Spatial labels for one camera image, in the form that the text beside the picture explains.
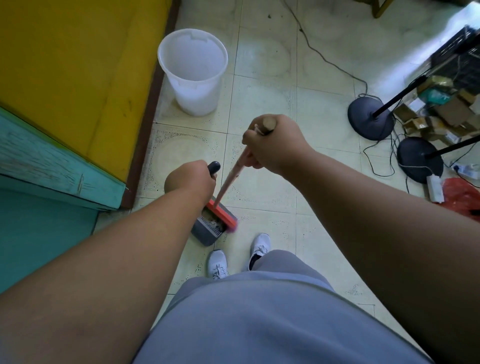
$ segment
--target black sock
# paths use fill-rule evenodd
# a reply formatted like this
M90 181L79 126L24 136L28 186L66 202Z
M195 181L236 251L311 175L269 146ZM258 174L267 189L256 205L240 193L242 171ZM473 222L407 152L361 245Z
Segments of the black sock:
M253 265L255 264L255 262L256 262L258 259L260 259L260 258L261 258L260 255L255 254L255 255L250 259L250 265L248 266L248 269L249 269L249 270L252 270Z

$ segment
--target bucket rim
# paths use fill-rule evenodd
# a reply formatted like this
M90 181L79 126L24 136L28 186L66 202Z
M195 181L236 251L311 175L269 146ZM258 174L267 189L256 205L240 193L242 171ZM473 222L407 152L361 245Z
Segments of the bucket rim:
M162 43L165 42L165 41L168 41L170 40L170 38L173 38L175 36L178 36L182 33L188 33L188 32L191 32L192 30L194 30L195 32L201 32L201 33L205 33L206 35L208 35L210 37L210 39L212 41L214 41L218 46L219 48L222 50L222 53L223 55L225 56L225 64L224 66L222 67L221 71L219 73L217 73L215 76L212 76L210 78L207 78L206 80L201 80L201 81L193 81L193 80L187 80L185 78L181 78L175 74L173 74L164 64L163 60L162 60L162 57L160 56L160 48L162 46ZM157 49L157 58L158 58L158 63L160 63L160 66L162 67L162 70L167 74L167 76L169 77L173 77L179 81L183 81L183 82L193 82L193 83L196 83L197 85L198 84L203 84L203 83L209 83L221 76L223 76L223 74L225 73L225 71L227 70L227 67L228 67L228 52L227 52L227 49L225 48L225 46L223 45L223 43L220 41L220 39L218 39L216 36L214 36L212 33L208 33L204 30L201 30L201 29L195 29L195 28L185 28L185 29L179 29L179 30L175 30L173 32L171 32L170 34L168 34L166 37L164 37L162 39L162 41L160 42L160 44L158 45L158 49Z

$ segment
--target red plastic bag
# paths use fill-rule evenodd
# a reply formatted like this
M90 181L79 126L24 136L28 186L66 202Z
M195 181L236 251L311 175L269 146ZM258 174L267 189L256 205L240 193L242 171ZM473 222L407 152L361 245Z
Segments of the red plastic bag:
M461 178L447 178L443 183L445 202L449 210L480 222L480 192Z

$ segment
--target tiled floor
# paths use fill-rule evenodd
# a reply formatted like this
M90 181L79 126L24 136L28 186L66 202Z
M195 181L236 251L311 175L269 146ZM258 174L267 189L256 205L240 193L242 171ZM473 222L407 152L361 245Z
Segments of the tiled floor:
M295 119L308 142L350 167L405 191L405 175L378 177L361 151L372 142L359 137L347 121L347 107L364 84L322 61L306 46L282 0L183 0L177 28L194 27L217 36L229 63L216 111L194 118L174 100L165 78L157 107L135 209L163 194L163 183L180 164L203 158L218 160L226 176L242 149L241 134L253 117L284 113ZM461 9L427 0L394 1L380 19L353 0L287 0L298 15L311 45L345 70L364 78L369 93L384 101L408 84L429 55L465 24L479 27L480 4ZM475 148L480 155L480 147ZM389 141L367 150L378 174L391 174ZM408 182L410 193L423 187ZM334 289L406 337L363 283L322 227L305 199L267 170L245 170L222 200L238 218L234 234L215 246L187 242L166 300L188 278L204 275L208 253L227 255L230 273L242 270L253 237L267 232L274 249L296 253L324 274ZM101 217L98 228L125 213Z

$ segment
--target pile of cardboard boxes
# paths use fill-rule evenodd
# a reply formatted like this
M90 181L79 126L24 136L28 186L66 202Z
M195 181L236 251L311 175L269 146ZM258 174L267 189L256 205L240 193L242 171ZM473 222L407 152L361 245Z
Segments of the pile of cardboard boxes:
M452 145L480 134L476 106L476 95L456 90L449 78L431 76L417 87L410 101L395 108L394 114L409 136Z

